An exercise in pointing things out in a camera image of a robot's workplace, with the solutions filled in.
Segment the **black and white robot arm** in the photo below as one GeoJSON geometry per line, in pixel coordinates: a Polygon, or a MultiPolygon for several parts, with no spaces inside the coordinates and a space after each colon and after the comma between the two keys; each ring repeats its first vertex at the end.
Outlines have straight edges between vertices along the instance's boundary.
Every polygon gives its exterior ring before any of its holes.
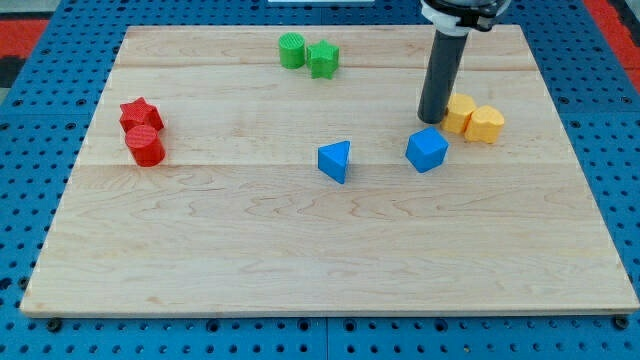
{"type": "Polygon", "coordinates": [[[437,31],[453,37],[490,31],[511,0],[420,0],[421,14],[437,31]]]}

